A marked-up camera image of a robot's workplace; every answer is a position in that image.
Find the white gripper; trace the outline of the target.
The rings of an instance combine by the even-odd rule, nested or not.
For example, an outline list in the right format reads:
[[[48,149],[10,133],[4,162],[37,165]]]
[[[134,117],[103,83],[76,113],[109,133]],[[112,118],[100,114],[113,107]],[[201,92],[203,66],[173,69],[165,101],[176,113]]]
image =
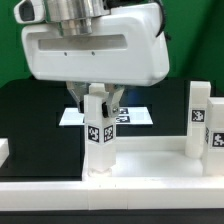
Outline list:
[[[88,84],[105,84],[104,118],[116,118],[124,85],[153,85],[169,72],[160,2],[23,2],[22,43],[37,79],[67,81],[84,112]]]

